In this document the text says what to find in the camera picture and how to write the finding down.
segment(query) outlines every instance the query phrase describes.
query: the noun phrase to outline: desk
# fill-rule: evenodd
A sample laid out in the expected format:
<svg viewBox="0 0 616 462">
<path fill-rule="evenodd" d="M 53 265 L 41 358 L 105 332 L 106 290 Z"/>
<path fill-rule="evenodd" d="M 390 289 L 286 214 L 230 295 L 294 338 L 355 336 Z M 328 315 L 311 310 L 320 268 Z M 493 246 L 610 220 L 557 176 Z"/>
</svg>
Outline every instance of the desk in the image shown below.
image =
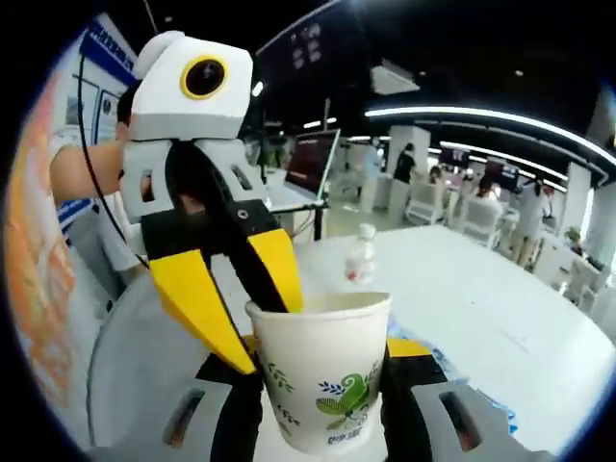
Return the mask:
<svg viewBox="0 0 616 462">
<path fill-rule="evenodd" d="M 354 290 L 343 277 L 352 239 L 296 247 L 306 293 Z M 472 386 L 511 407 L 520 425 L 515 438 L 527 448 L 564 449 L 616 364 L 599 327 L 532 274 L 441 226 L 378 233 L 374 244 L 374 287 L 393 294 L 398 322 L 440 348 Z M 213 269 L 238 329 L 249 333 L 247 294 L 233 268 L 217 257 Z M 156 405 L 162 390 L 194 377 L 206 354 L 162 311 L 149 276 L 136 281 L 112 312 L 92 361 L 97 444 L 117 441 L 139 406 Z M 263 403 L 255 462 L 319 460 L 284 443 L 265 394 Z M 378 428 L 357 453 L 336 460 L 384 460 Z M 155 442 L 161 444 L 160 435 Z"/>
</svg>

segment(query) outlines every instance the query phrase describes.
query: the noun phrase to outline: ceiling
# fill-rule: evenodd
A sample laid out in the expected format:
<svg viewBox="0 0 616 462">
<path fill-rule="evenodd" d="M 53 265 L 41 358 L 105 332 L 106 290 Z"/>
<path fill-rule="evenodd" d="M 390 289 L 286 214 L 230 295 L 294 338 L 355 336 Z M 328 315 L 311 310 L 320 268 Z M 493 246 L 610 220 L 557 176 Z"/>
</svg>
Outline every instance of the ceiling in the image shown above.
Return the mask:
<svg viewBox="0 0 616 462">
<path fill-rule="evenodd" d="M 159 31 L 178 29 L 253 54 L 323 3 L 223 2 L 214 11 L 208 2 L 149 0 Z M 408 117 L 368 119 L 364 116 L 367 109 L 418 105 L 508 112 L 584 135 L 601 83 L 616 82 L 613 24 L 607 14 L 591 6 L 594 0 L 575 8 L 563 6 L 564 2 L 527 0 L 344 3 L 345 13 L 352 16 L 336 13 L 326 26 L 339 28 L 339 34 L 326 36 L 328 42 L 322 45 L 323 54 L 330 58 L 325 60 L 326 71 L 306 74 L 309 78 L 304 80 L 293 75 L 287 78 L 284 69 L 291 59 L 277 49 L 255 60 L 254 79 L 263 79 L 266 90 L 255 101 L 253 114 L 265 110 L 267 119 L 281 121 L 286 131 L 303 131 L 303 123 L 322 119 L 327 96 L 330 115 L 338 118 L 337 126 L 348 136 L 386 135 L 392 123 L 409 123 Z M 136 51 L 154 34 L 141 0 L 112 2 L 109 13 Z M 388 96 L 373 93 L 369 71 L 382 59 L 411 73 L 421 89 Z M 287 80 L 280 78 L 268 86 L 278 74 Z M 464 116 L 449 120 L 484 123 Z M 561 137 L 538 134 L 511 122 L 500 121 L 496 126 L 552 142 L 616 177 L 612 164 Z M 529 158 L 563 173 L 567 170 L 565 154 L 528 139 L 461 126 L 425 128 L 432 132 L 433 145 L 461 142 Z M 594 175 L 595 181 L 601 178 Z"/>
</svg>

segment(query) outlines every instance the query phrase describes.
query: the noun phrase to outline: paper cup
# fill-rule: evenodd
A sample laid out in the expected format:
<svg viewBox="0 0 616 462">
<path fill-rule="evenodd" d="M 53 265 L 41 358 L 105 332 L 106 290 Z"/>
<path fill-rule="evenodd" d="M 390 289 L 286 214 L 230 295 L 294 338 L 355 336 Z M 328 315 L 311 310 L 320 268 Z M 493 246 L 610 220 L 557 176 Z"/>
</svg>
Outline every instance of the paper cup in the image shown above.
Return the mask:
<svg viewBox="0 0 616 462">
<path fill-rule="evenodd" d="M 338 454 L 369 438 L 390 307 L 382 293 L 306 297 L 299 314 L 246 304 L 269 400 L 293 448 Z"/>
</svg>

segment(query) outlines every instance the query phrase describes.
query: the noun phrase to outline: bottle cap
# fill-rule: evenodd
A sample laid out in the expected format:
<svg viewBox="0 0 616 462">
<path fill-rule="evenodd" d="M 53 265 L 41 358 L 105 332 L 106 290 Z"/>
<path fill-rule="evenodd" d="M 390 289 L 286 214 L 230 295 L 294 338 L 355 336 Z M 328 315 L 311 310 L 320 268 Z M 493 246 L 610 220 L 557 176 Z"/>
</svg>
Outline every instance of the bottle cap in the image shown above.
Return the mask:
<svg viewBox="0 0 616 462">
<path fill-rule="evenodd" d="M 376 228 L 369 223 L 361 223 L 359 225 L 359 237 L 364 239 L 372 239 L 376 234 Z"/>
</svg>

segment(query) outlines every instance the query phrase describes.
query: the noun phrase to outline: robot camera eye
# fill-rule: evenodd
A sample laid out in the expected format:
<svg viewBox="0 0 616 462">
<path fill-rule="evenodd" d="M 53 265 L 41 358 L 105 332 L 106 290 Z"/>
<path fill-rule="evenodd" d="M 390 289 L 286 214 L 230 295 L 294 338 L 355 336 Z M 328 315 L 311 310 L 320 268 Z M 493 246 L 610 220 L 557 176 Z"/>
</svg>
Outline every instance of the robot camera eye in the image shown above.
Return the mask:
<svg viewBox="0 0 616 462">
<path fill-rule="evenodd" d="M 224 83 L 224 65 L 214 58 L 199 58 L 188 64 L 183 72 L 182 90 L 191 99 L 203 99 Z"/>
</svg>

